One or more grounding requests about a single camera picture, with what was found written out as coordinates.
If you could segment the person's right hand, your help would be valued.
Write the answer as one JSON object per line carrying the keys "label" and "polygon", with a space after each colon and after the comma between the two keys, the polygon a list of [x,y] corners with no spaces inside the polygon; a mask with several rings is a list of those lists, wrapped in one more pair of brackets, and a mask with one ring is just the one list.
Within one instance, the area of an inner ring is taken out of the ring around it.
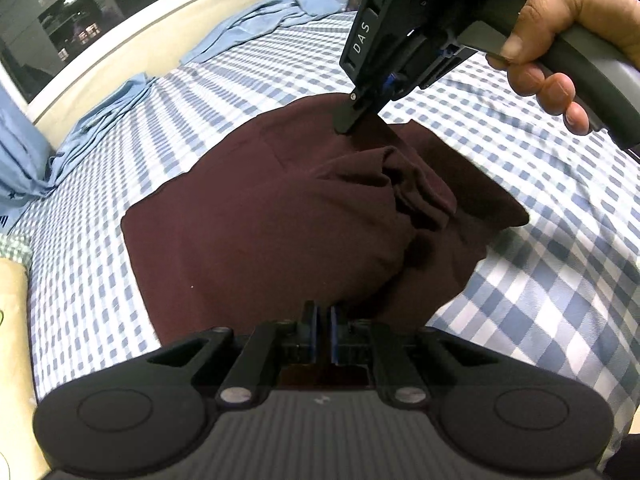
{"label": "person's right hand", "polygon": [[590,130],[587,112],[576,101],[574,81],[563,73],[545,74],[536,64],[557,34],[578,23],[639,64],[638,0],[526,0],[511,35],[488,64],[504,70],[520,96],[534,96],[552,116],[562,116],[569,132]]}

